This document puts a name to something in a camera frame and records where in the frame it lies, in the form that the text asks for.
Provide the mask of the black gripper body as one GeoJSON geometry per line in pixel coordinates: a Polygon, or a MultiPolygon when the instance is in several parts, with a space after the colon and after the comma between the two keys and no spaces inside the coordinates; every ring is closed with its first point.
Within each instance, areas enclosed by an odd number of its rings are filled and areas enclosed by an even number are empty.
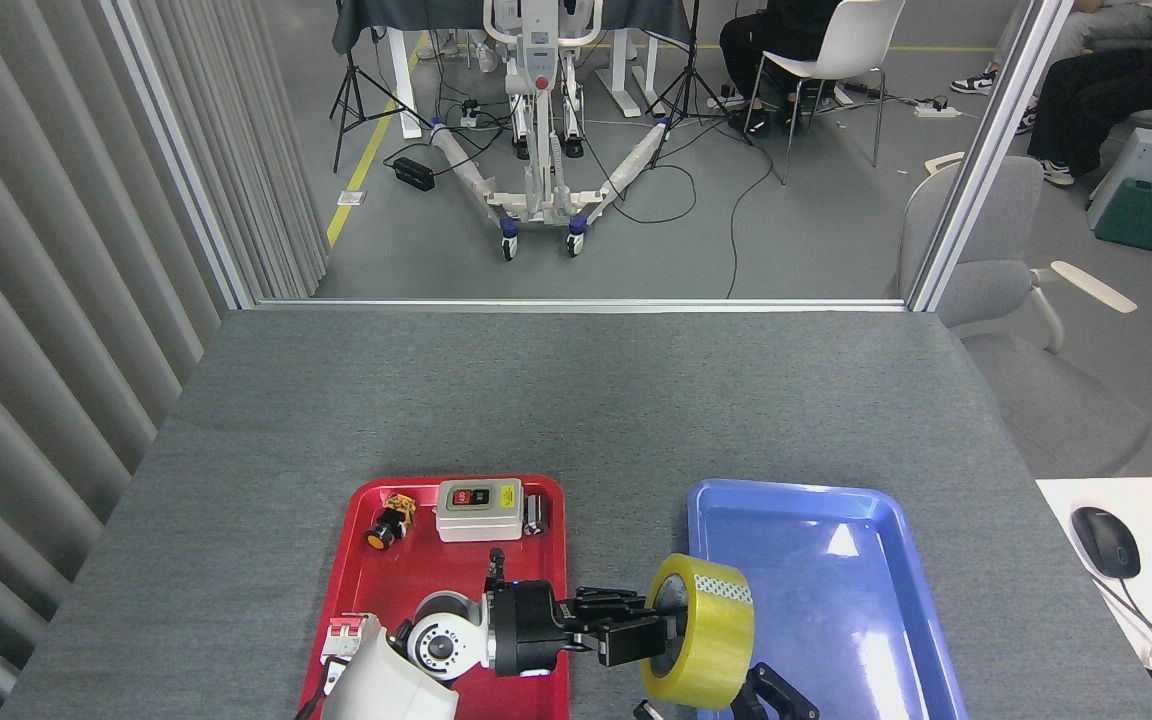
{"type": "Polygon", "coordinates": [[[558,655],[584,652],[576,630],[559,619],[559,602],[550,579],[506,579],[506,555],[490,548],[484,585],[488,606],[488,638],[494,641],[492,669],[498,676],[532,676],[556,670],[558,655]]]}

